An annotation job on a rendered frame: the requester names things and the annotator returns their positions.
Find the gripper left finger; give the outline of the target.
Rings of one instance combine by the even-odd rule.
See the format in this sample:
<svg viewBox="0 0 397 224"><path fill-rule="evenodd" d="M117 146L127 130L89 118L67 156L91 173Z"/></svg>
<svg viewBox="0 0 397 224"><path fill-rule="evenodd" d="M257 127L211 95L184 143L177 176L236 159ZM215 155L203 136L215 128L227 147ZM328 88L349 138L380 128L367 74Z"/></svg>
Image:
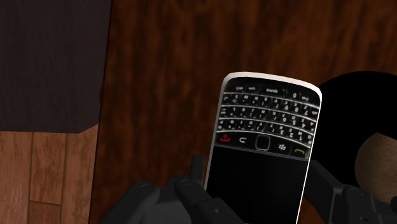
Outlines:
<svg viewBox="0 0 397 224"><path fill-rule="evenodd" d="M188 176L170 179L163 189L132 185L99 224L245 224L203 189L203 177L204 156L194 155Z"/></svg>

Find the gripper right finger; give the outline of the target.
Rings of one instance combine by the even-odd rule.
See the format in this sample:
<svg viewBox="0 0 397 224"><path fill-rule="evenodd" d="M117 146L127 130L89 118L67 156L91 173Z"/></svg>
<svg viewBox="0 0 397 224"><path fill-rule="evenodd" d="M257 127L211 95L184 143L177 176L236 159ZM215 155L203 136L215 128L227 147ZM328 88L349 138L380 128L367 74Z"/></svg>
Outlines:
<svg viewBox="0 0 397 224"><path fill-rule="evenodd" d="M305 197L326 224L397 224L397 196L381 202L357 186L340 183L315 160L309 165Z"/></svg>

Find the black keypad phone silver rim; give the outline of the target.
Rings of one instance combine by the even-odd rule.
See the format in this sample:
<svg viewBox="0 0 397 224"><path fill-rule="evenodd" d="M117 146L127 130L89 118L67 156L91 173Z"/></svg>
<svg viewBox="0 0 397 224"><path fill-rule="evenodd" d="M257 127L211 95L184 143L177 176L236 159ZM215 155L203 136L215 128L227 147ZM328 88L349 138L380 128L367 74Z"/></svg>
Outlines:
<svg viewBox="0 0 397 224"><path fill-rule="evenodd" d="M205 190L245 224L296 224L322 94L305 81L254 72L222 83Z"/></svg>

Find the black round bowl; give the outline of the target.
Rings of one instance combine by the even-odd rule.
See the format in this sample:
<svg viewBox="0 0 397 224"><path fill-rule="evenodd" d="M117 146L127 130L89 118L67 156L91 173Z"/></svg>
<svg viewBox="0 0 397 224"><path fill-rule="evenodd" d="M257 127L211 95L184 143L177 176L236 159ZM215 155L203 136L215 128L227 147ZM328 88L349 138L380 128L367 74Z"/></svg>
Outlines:
<svg viewBox="0 0 397 224"><path fill-rule="evenodd" d="M397 196L397 75L347 73L320 86L312 159L379 201Z"/></svg>

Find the brown wooden table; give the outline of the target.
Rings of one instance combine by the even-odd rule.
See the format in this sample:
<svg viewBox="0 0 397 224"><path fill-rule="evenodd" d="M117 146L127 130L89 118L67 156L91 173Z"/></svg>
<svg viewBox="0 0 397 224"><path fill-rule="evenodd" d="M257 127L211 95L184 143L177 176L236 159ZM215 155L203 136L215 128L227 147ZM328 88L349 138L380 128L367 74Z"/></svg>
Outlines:
<svg viewBox="0 0 397 224"><path fill-rule="evenodd" d="M223 78L397 74L397 0L113 0L90 224L208 155Z"/></svg>

